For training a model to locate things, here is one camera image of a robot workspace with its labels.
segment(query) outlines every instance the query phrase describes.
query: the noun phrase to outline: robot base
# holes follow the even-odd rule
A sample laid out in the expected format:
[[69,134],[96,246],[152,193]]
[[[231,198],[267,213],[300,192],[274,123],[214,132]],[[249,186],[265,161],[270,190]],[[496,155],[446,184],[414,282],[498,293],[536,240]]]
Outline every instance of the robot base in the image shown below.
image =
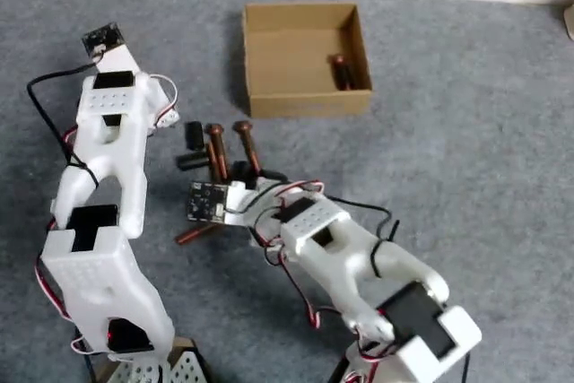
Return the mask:
[[193,340],[176,337],[170,357],[170,374],[162,377],[158,367],[139,362],[106,361],[97,372],[98,383],[211,383],[213,377]]

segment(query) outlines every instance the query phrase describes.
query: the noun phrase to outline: gray carpet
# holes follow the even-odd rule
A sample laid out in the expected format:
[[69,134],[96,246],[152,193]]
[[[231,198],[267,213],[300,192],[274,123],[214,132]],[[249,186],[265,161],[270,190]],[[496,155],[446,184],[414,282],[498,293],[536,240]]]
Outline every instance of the gray carpet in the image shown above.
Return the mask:
[[[82,33],[117,21],[141,67],[178,82],[185,120],[230,126],[245,117],[241,8],[270,1],[0,0],[0,381],[87,379],[68,346],[72,328],[32,272],[64,163],[25,83],[84,63]],[[397,241],[445,276],[451,303],[483,330],[469,382],[570,381],[574,44],[560,12],[353,1],[376,89],[370,112],[256,120],[265,166],[319,177],[332,194],[395,212]],[[62,129],[74,121],[80,84],[74,77],[39,87]],[[230,157],[240,158],[235,135],[227,141]],[[222,382],[326,381],[351,335],[334,318],[311,330],[284,274],[248,246],[244,231],[174,244],[187,227],[187,184],[204,175],[175,169],[184,151],[181,126],[148,141],[145,227],[132,242],[178,334],[197,340]],[[103,184],[96,200],[117,198],[113,186]],[[353,214],[370,228],[378,222]],[[313,301],[326,300],[296,275]],[[373,303],[388,290],[382,284],[365,286]],[[460,366],[441,381],[459,380]]]

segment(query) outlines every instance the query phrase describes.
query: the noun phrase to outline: open cardboard box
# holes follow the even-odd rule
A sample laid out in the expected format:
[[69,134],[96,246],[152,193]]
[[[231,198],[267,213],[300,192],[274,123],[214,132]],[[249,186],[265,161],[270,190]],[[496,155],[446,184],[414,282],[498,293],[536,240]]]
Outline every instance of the open cardboard box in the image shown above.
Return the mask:
[[[243,16],[251,116],[361,114],[372,85],[356,4],[248,4]],[[356,90],[338,91],[331,57],[343,54]]]

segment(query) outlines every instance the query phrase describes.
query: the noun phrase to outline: white robotic arm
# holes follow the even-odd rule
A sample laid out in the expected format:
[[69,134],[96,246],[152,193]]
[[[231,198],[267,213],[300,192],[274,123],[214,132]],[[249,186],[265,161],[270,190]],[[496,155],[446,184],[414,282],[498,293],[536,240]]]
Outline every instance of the white robotic arm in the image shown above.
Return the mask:
[[[100,58],[99,72],[83,82],[74,157],[52,202],[56,226],[41,260],[91,352],[164,363],[174,328],[128,240],[139,237],[144,225],[147,136],[178,121],[175,101],[154,75],[140,71],[113,24],[88,34],[84,44]],[[119,214],[114,205],[86,205],[107,177],[122,188]]]
[[[317,182],[259,178],[254,190],[238,181],[195,183],[188,216],[251,228],[257,243],[298,263],[325,289],[359,338],[347,351],[350,368],[343,381],[431,383],[482,338],[462,308],[446,306],[448,285],[436,271],[366,231]],[[370,306],[357,287],[359,280],[376,278],[404,284],[382,309]]]

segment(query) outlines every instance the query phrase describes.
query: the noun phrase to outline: bolt head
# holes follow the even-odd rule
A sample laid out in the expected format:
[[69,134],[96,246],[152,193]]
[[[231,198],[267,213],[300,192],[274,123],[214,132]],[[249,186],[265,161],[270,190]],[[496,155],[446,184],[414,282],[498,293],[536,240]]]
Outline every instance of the bolt head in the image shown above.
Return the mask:
[[223,133],[223,126],[218,124],[207,125],[206,132],[209,135],[220,135]]
[[236,132],[246,132],[253,128],[253,125],[249,123],[247,120],[243,121],[236,121],[233,124],[233,130]]

